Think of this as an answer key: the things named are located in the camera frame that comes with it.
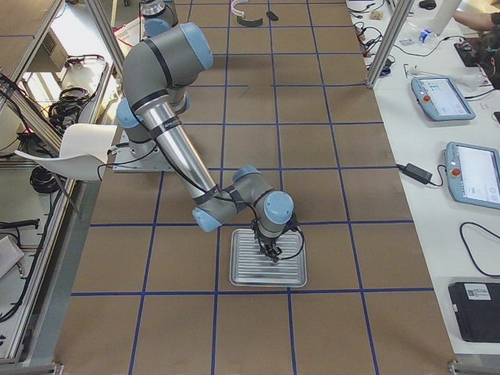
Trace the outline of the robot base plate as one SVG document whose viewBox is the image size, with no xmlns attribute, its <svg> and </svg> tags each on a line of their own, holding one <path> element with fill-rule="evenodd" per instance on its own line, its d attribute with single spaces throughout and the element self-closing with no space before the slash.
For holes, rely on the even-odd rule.
<svg viewBox="0 0 500 375">
<path fill-rule="evenodd" d="M 173 172 L 158 148 L 145 145 L 146 149 L 134 153 L 130 147 L 119 148 L 112 169 L 117 173 Z"/>
</svg>

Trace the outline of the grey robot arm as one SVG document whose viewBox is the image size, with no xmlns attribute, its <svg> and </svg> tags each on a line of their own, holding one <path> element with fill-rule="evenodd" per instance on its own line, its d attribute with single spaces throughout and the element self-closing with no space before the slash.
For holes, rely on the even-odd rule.
<svg viewBox="0 0 500 375">
<path fill-rule="evenodd" d="M 241 211 L 254 212 L 252 230 L 261 253 L 281 260 L 277 239 L 297 230 L 294 202 L 275 190 L 254 166 L 243 166 L 231 186 L 220 188 L 202 163 L 170 103 L 176 89 L 194 82 L 213 65 L 213 54 L 202 30 L 182 23 L 136 44 L 123 65 L 123 93 L 132 115 L 155 142 L 165 160 L 183 179 L 196 206 L 197 224 L 210 232 Z"/>
<path fill-rule="evenodd" d="M 171 0 L 140 0 L 147 37 L 154 37 L 178 24 L 175 2 Z"/>
</svg>

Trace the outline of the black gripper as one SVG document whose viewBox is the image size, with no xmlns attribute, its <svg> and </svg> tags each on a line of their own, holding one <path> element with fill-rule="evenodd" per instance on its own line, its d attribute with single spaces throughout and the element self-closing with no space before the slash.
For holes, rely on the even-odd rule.
<svg viewBox="0 0 500 375">
<path fill-rule="evenodd" d="M 270 259 L 279 259 L 282 253 L 282 250 L 277 245 L 274 239 L 269 239 L 267 237 L 262 237 L 259 235 L 255 236 L 257 240 L 257 244 L 259 246 L 259 250 L 261 254 L 264 254 L 266 257 Z"/>
</svg>

